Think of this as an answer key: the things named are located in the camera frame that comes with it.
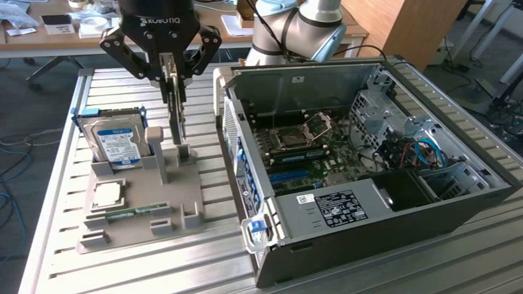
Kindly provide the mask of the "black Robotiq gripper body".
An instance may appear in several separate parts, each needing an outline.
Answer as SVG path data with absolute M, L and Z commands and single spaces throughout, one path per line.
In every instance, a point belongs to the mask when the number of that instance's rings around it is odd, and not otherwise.
M 119 39 L 128 38 L 147 53 L 184 60 L 200 22 L 192 1 L 119 1 Z

